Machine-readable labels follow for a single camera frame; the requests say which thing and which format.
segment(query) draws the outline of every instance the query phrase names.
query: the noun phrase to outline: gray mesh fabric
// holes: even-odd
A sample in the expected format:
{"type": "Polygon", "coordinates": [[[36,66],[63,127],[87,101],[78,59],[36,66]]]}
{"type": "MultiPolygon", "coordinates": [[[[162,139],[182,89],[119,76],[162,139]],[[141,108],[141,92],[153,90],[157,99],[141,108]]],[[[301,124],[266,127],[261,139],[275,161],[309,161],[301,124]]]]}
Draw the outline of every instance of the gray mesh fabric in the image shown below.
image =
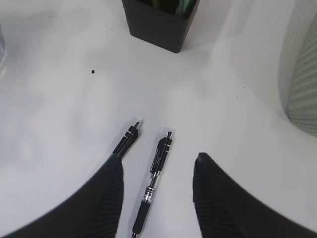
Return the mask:
{"type": "Polygon", "coordinates": [[[317,16],[300,51],[287,111],[298,128],[317,137],[317,16]]]}

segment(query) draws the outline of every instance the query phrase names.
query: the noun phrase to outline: pen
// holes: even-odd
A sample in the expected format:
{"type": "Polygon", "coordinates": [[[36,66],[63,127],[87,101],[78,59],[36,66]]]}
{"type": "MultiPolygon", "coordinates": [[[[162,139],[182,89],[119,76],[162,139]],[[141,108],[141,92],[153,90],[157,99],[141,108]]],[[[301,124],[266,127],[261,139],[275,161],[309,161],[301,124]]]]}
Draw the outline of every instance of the pen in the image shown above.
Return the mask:
{"type": "Polygon", "coordinates": [[[145,223],[145,220],[146,220],[146,217],[149,212],[149,208],[153,199],[154,191],[158,184],[160,173],[163,170],[164,163],[166,161],[167,154],[172,143],[171,136],[172,136],[172,132],[169,132],[167,134],[167,137],[159,141],[157,151],[156,151],[156,154],[150,169],[152,180],[150,185],[147,186],[145,190],[145,194],[141,202],[139,212],[132,229],[132,238],[137,238],[142,231],[143,225],[145,223]]]}
{"type": "Polygon", "coordinates": [[[137,122],[134,126],[130,126],[129,130],[125,133],[124,137],[120,140],[119,144],[114,149],[112,153],[113,155],[116,155],[120,158],[125,155],[125,153],[139,137],[139,124],[140,123],[137,122]]]}

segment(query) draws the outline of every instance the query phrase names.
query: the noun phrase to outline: pen clip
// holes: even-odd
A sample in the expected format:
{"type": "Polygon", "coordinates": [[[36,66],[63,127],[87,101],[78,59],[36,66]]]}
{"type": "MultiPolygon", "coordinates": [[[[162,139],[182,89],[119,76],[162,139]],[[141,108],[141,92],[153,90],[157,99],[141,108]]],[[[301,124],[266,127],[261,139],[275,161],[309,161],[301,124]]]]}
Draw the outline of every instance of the pen clip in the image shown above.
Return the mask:
{"type": "Polygon", "coordinates": [[[158,142],[159,144],[150,170],[151,174],[162,171],[165,160],[167,158],[169,147],[172,143],[172,140],[170,139],[171,136],[172,132],[169,132],[167,137],[164,137],[158,142]]]}

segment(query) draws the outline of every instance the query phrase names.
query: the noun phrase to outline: chrome pen band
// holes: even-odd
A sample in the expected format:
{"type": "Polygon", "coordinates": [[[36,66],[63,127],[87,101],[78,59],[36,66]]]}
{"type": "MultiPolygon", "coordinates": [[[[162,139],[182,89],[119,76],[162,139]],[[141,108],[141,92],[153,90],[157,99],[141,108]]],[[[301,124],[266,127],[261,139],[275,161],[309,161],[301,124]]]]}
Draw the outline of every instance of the chrome pen band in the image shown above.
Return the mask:
{"type": "Polygon", "coordinates": [[[153,174],[152,181],[151,181],[150,185],[147,186],[147,188],[145,190],[143,201],[151,203],[151,201],[153,199],[153,194],[154,194],[155,188],[158,184],[159,175],[160,175],[160,171],[155,172],[153,174]]]}

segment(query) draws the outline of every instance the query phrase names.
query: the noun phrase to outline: black pot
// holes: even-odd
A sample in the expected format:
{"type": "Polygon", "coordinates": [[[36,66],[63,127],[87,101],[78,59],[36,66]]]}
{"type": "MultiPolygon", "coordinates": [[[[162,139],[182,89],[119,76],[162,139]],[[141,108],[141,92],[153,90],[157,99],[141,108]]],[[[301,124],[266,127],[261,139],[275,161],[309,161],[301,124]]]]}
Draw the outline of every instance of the black pot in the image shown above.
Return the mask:
{"type": "Polygon", "coordinates": [[[200,0],[194,0],[183,18],[157,10],[148,0],[122,0],[130,34],[174,53],[180,52],[200,0]]]}

